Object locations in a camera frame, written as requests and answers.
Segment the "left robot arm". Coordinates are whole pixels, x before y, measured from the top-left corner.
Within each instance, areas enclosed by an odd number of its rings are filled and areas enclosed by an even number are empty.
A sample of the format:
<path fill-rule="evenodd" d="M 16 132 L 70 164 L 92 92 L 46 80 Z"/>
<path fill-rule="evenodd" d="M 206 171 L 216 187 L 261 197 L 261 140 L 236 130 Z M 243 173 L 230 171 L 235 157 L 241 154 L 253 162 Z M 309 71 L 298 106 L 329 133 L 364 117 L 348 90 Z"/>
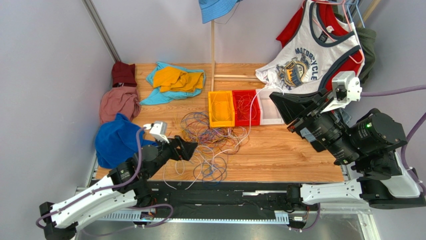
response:
<path fill-rule="evenodd" d="M 156 201 L 148 180 L 169 160 L 189 161 L 197 147 L 197 142 L 178 135 L 155 145 L 139 145 L 132 157 L 91 187 L 59 203 L 42 203 L 36 225 L 47 240 L 70 240 L 87 225 L 115 211 L 154 208 Z"/>

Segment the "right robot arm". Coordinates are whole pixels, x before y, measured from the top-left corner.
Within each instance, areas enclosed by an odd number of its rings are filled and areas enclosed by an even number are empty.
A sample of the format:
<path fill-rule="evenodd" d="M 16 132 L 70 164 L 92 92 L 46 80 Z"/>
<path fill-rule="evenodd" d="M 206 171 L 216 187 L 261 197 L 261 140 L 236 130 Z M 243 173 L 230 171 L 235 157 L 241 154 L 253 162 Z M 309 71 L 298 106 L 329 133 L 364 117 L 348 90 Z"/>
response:
<path fill-rule="evenodd" d="M 408 143 L 403 126 L 389 115 L 373 108 L 349 126 L 338 110 L 328 110 L 331 92 L 272 92 L 269 98 L 290 132 L 309 131 L 331 153 L 336 166 L 350 165 L 359 173 L 358 178 L 341 183 L 291 184 L 286 190 L 288 205 L 360 201 L 382 210 L 426 205 L 426 192 L 397 152 Z"/>

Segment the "white plastic bin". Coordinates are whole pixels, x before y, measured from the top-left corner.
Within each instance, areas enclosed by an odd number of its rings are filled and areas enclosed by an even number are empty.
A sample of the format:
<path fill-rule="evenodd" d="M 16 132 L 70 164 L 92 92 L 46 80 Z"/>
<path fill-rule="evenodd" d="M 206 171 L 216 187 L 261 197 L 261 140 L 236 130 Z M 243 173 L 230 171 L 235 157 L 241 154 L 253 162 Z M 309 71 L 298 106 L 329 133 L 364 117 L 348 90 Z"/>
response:
<path fill-rule="evenodd" d="M 284 125 L 285 122 L 274 102 L 270 99 L 270 94 L 279 92 L 275 88 L 256 89 L 257 101 L 260 109 L 260 125 Z"/>

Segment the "red plastic bin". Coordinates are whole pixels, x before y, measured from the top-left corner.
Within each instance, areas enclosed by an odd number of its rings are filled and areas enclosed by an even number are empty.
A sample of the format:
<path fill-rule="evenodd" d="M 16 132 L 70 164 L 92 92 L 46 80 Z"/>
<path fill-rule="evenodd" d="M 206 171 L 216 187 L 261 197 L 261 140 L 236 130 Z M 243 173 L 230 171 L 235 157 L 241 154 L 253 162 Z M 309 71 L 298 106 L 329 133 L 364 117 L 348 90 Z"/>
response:
<path fill-rule="evenodd" d="M 261 112 L 256 90 L 232 90 L 231 92 L 235 111 L 235 126 L 259 126 Z"/>

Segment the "yellow plastic bin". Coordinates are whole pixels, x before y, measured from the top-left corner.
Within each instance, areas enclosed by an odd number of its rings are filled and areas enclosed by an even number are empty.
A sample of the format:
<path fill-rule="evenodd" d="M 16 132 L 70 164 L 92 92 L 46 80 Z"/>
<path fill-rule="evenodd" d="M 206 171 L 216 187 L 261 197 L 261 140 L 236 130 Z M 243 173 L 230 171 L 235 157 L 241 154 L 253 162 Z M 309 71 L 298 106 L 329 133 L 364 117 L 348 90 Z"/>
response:
<path fill-rule="evenodd" d="M 235 109 L 232 91 L 209 91 L 208 114 L 211 128 L 234 127 Z"/>

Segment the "grey denim shorts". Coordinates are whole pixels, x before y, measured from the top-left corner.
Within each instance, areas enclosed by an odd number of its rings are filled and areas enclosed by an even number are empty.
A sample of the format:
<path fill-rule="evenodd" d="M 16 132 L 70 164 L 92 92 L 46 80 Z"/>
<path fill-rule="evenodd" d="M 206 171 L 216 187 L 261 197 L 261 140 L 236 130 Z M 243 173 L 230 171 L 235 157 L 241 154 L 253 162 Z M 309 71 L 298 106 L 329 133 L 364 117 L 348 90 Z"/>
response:
<path fill-rule="evenodd" d="M 345 124 L 349 124 L 352 120 L 352 116 L 344 108 L 337 108 L 335 110 L 332 110 L 331 112 L 334 114 L 335 117 L 338 117 Z M 312 143 L 316 140 L 314 135 L 306 127 L 300 131 L 299 135 L 302 138 L 305 138 L 309 143 Z"/>

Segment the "blue cloth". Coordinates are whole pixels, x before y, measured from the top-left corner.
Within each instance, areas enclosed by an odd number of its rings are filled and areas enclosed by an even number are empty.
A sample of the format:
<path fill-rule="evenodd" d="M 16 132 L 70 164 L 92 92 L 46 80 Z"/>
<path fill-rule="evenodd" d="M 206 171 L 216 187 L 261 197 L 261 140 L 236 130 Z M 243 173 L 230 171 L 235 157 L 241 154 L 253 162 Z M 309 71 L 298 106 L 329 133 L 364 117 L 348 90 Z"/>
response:
<path fill-rule="evenodd" d="M 138 151 L 136 134 L 139 133 L 140 145 L 158 144 L 144 139 L 141 127 L 132 123 L 124 114 L 117 113 L 115 119 L 102 124 L 95 137 L 97 163 L 105 169 L 114 169 Z"/>

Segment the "mustard yellow shirt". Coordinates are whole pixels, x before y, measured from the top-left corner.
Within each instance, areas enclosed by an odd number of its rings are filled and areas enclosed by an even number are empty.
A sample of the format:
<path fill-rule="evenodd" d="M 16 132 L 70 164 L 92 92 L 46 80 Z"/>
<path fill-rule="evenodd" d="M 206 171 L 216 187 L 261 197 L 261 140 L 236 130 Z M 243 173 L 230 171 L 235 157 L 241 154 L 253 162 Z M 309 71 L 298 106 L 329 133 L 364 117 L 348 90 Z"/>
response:
<path fill-rule="evenodd" d="M 176 67 L 167 66 L 158 70 L 153 77 L 152 86 L 161 93 L 194 93 L 204 86 L 204 72 L 187 72 Z"/>

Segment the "wooden stand pole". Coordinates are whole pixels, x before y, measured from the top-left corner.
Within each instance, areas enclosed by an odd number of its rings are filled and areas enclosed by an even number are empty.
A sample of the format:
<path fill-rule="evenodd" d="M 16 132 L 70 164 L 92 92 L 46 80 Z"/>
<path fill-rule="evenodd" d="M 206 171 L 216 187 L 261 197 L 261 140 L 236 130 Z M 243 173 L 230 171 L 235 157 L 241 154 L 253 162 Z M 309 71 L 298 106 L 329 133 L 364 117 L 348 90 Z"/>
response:
<path fill-rule="evenodd" d="M 211 91 L 218 91 L 217 85 L 222 82 L 235 82 L 235 83 L 243 83 L 243 84 L 251 84 L 253 86 L 261 86 L 262 84 L 259 82 L 255 75 L 247 75 L 247 74 L 231 74 L 231 73 L 216 73 L 216 58 L 215 58 L 215 22 L 212 20 L 210 22 L 210 45 L 211 45 L 211 80 L 210 86 Z"/>

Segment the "white motorcycle tank top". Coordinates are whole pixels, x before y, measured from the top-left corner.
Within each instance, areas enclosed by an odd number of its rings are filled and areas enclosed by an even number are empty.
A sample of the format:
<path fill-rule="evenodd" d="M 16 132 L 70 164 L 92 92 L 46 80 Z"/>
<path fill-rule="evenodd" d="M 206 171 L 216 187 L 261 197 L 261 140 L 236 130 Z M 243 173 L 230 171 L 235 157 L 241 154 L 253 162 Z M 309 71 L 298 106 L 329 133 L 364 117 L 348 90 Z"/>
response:
<path fill-rule="evenodd" d="M 282 49 L 270 63 L 255 70 L 256 77 L 265 86 L 279 88 L 286 93 L 316 92 L 311 86 L 303 88 L 309 92 L 296 90 L 296 88 L 309 84 L 314 79 L 320 79 L 324 75 L 324 71 L 320 67 L 311 66 L 311 60 L 298 50 L 299 44 L 300 34 L 297 34 L 285 48 L 281 46 Z"/>

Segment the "maroon cloth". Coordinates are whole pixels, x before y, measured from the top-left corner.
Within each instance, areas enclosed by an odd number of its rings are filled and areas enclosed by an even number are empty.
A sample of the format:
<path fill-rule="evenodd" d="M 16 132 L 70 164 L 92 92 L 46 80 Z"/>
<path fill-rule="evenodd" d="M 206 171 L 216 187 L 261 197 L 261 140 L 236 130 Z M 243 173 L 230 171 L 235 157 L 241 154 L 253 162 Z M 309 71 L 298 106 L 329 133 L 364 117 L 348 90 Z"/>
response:
<path fill-rule="evenodd" d="M 137 87 L 136 82 L 136 65 L 126 64 L 121 61 L 117 61 L 111 70 L 112 76 L 112 87 Z"/>

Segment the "olive green garment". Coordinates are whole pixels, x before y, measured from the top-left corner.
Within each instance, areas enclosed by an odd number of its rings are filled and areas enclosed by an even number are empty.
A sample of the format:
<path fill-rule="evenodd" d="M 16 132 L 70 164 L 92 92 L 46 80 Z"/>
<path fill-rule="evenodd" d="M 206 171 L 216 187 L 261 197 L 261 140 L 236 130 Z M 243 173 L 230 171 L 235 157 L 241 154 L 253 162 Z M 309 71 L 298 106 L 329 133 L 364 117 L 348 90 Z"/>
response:
<path fill-rule="evenodd" d="M 340 22 L 342 22 L 341 25 L 343 26 L 344 17 L 338 13 L 335 13 L 334 15 Z M 364 54 L 364 66 L 358 75 L 361 85 L 363 85 L 369 79 L 369 75 L 376 62 L 375 42 L 377 33 L 372 29 L 364 27 L 355 27 L 355 29 Z M 355 71 L 355 66 L 353 65 L 353 60 L 349 59 L 340 66 L 339 71 Z"/>

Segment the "pink clothes hanger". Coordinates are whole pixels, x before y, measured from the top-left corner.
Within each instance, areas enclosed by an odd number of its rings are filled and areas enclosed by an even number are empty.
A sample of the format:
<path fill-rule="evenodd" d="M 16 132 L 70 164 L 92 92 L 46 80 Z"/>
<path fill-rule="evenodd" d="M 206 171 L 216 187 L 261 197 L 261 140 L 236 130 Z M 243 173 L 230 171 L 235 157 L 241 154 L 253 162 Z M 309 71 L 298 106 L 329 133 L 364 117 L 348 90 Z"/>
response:
<path fill-rule="evenodd" d="M 321 57 L 323 50 L 319 48 L 319 42 L 315 40 L 315 37 L 321 34 L 319 29 L 314 29 L 313 25 L 310 23 L 313 17 L 313 6 L 312 4 L 326 4 L 331 5 L 332 8 L 335 6 L 333 2 L 319 1 L 319 0 L 306 0 L 306 6 L 309 7 L 309 11 L 304 13 L 302 18 L 301 30 L 307 28 L 306 31 L 303 31 L 300 34 L 300 44 L 299 51 L 306 55 L 310 59 L 310 65 L 320 67 L 322 71 L 325 71 L 329 68 L 334 61 L 339 59 L 341 56 L 344 56 L 348 51 L 357 46 L 359 42 L 358 37 L 354 37 L 352 34 L 346 38 L 339 40 L 337 43 L 326 43 L 324 46 L 327 50 L 331 50 L 331 54 Z M 342 12 L 343 22 L 347 24 L 353 24 L 350 17 L 346 14 L 345 11 Z"/>

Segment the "aluminium corner profile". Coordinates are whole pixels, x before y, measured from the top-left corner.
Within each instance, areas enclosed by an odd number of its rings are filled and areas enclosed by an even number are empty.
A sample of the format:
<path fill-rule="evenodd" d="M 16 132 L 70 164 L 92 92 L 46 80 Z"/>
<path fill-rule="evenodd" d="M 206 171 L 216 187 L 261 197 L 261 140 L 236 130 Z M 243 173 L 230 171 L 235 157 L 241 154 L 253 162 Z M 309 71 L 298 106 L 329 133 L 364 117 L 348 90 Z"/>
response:
<path fill-rule="evenodd" d="M 94 23 L 100 37 L 102 38 L 108 52 L 110 53 L 112 59 L 115 62 L 121 61 L 119 53 L 114 46 L 114 43 L 102 21 L 101 16 L 99 15 L 97 8 L 92 0 L 82 0 L 84 7 L 86 8 L 88 15 L 90 16 L 92 22 Z"/>

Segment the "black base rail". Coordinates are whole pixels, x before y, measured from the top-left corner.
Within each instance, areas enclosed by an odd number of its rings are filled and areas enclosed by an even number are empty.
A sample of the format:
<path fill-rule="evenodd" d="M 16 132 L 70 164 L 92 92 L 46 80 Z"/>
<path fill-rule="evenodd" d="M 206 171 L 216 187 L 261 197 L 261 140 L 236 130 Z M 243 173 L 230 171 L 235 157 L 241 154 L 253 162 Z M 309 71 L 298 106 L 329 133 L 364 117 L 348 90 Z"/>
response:
<path fill-rule="evenodd" d="M 154 206 L 155 217 L 184 220 L 272 220 L 276 211 L 316 214 L 318 204 L 287 201 L 287 182 L 148 181 L 150 191 L 136 207 Z"/>

